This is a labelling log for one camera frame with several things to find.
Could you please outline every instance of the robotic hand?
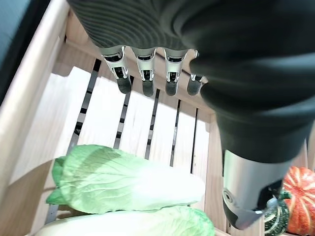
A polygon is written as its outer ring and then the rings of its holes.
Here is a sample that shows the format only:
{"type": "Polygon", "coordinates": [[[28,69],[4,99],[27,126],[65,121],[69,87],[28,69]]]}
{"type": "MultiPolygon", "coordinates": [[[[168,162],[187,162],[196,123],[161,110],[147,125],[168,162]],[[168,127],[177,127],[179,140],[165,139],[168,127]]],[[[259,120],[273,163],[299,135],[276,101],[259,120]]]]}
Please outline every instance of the robotic hand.
{"type": "Polygon", "coordinates": [[[201,95],[217,114],[229,222],[245,229],[277,204],[283,177],[315,118],[314,0],[68,2],[123,92],[131,85],[122,46],[137,56],[147,95],[156,47],[166,48],[169,95],[176,92],[187,49],[197,50],[190,67],[209,81],[201,95]]]}

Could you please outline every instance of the green cabbage leaf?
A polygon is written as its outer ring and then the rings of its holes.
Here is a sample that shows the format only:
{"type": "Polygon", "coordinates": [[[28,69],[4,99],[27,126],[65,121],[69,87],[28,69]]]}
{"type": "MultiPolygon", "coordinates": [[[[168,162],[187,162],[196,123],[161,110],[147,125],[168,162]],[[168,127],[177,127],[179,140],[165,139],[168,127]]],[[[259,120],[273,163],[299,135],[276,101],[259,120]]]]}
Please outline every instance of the green cabbage leaf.
{"type": "Polygon", "coordinates": [[[54,221],[35,236],[214,236],[207,215],[187,206],[156,211],[116,211],[54,221]]]}
{"type": "Polygon", "coordinates": [[[205,192],[197,176],[98,145],[76,146],[58,158],[53,179],[57,189],[47,203],[94,214],[189,205],[205,192]]]}

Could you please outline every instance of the wooden crate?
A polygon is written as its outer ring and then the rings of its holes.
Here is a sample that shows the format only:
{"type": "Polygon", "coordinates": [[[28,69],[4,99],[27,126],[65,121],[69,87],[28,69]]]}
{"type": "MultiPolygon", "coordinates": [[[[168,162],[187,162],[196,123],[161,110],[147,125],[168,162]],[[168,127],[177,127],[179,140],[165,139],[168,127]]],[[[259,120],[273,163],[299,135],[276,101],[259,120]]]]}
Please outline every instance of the wooden crate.
{"type": "MultiPolygon", "coordinates": [[[[54,212],[45,204],[55,187],[52,163],[76,144],[98,144],[200,176],[205,197],[192,207],[207,213],[216,236],[263,236],[262,220],[245,231],[227,223],[215,114],[200,95],[186,92],[193,52],[175,97],[164,91],[164,60],[157,57],[158,90],[146,97],[135,57],[127,49],[134,81],[132,92],[124,95],[106,63],[97,66],[99,53],[68,11],[64,0],[51,1],[0,109],[0,235],[32,236],[55,217],[77,215],[71,209],[54,212]]],[[[305,143],[295,165],[310,163],[314,169],[314,153],[305,143]]]]}

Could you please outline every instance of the ornamental squash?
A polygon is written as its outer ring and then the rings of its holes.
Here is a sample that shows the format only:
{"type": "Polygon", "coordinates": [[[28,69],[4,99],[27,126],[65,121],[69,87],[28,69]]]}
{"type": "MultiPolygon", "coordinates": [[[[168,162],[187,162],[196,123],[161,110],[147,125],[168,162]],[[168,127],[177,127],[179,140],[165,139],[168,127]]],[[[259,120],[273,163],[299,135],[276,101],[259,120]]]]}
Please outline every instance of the ornamental squash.
{"type": "Polygon", "coordinates": [[[287,230],[293,234],[315,236],[315,173],[292,166],[283,186],[292,195],[291,199],[285,200],[290,211],[287,230]]]}
{"type": "Polygon", "coordinates": [[[266,236],[279,236],[286,231],[289,221],[289,209],[284,199],[289,199],[290,197],[291,195],[288,192],[282,190],[278,198],[278,205],[265,213],[266,236]]]}

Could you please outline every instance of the green and white gourd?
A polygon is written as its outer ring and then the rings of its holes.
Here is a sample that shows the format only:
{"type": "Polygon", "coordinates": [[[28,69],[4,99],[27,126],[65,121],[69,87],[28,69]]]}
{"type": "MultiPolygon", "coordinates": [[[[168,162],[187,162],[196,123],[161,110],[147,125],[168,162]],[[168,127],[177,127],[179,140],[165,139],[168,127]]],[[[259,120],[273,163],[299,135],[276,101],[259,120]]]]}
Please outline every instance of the green and white gourd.
{"type": "Polygon", "coordinates": [[[278,198],[278,205],[265,213],[265,236],[279,236],[286,231],[290,214],[284,199],[290,198],[291,194],[282,190],[278,198]]]}

